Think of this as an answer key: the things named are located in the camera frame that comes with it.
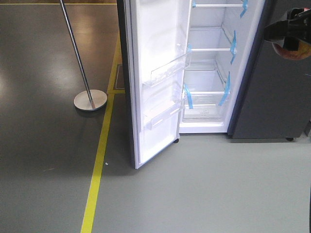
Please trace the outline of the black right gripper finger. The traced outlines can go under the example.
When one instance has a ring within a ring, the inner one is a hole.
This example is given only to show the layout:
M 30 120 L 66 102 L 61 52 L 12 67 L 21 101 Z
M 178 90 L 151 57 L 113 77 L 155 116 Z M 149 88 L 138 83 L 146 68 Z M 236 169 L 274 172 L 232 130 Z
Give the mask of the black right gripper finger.
M 298 51 L 299 43 L 311 44 L 311 10 L 292 8 L 284 16 L 264 29 L 264 40 L 278 44 L 285 50 Z

